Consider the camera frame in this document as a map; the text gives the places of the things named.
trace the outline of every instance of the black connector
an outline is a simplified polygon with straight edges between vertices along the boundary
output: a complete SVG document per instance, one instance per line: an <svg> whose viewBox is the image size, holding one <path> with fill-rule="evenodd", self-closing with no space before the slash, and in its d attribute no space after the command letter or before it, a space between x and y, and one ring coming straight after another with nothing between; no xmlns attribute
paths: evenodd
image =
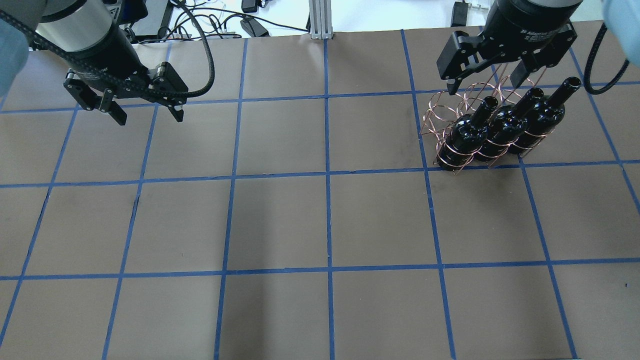
<svg viewBox="0 0 640 360"><path fill-rule="evenodd" d="M244 13L255 13L258 12L258 5L260 5L260 0L242 0L242 11Z"/></svg>
<svg viewBox="0 0 640 360"><path fill-rule="evenodd" d="M242 29L245 30L253 38L269 36L269 32L267 31L267 29L265 29L264 26L260 25L258 20L254 19L253 17L245 17L244 19L240 20L240 26L242 26Z"/></svg>
<svg viewBox="0 0 640 360"><path fill-rule="evenodd" d="M451 27L467 26L467 13L469 12L469 4L456 1L453 3L453 12L451 12Z"/></svg>

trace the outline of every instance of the white floor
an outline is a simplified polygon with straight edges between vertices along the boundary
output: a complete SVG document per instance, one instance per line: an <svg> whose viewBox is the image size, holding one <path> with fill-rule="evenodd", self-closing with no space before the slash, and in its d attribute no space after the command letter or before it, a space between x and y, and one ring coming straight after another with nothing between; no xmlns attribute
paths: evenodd
<svg viewBox="0 0 640 360"><path fill-rule="evenodd" d="M242 0L189 0L195 3L205 1L206 7L224 8L241 12ZM489 4L492 0L469 0L469 3L480 5L481 8L471 8L467 19L470 26L484 25ZM396 29L446 28L451 24L451 10L453 0L334 0L332 1L332 24L334 31L381 31ZM572 21L602 19L602 5L600 0L584 0L573 14ZM173 24L180 10L175 10L171 24ZM199 10L196 13L222 14L224 19L229 13ZM304 28L307 24L309 5L307 0L269 0L265 8L261 8L256 15L267 20ZM229 31L235 31L243 37L248 34L242 30L240 19L228 22ZM285 28L278 28L262 23L271 36L297 35L300 32ZM193 27L186 26L189 32L195 32Z"/></svg>

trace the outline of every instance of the wine bottle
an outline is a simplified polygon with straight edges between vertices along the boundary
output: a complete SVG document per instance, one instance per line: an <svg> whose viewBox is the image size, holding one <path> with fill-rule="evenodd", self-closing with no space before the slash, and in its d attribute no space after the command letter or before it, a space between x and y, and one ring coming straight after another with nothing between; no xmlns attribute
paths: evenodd
<svg viewBox="0 0 640 360"><path fill-rule="evenodd" d="M545 96L540 88L531 88L515 105L501 107L489 123L489 134L484 145L474 158L479 161L493 161L527 129L524 115Z"/></svg>
<svg viewBox="0 0 640 360"><path fill-rule="evenodd" d="M582 82L574 76L563 81L562 85L551 95L545 96L525 115L529 127L518 140L509 146L511 154L522 154L533 149L544 137L562 121L565 114L564 103L573 95Z"/></svg>
<svg viewBox="0 0 640 360"><path fill-rule="evenodd" d="M466 165L480 149L488 134L487 120L498 107L493 96L485 97L476 112L462 115L440 146L436 161L441 168L455 171Z"/></svg>

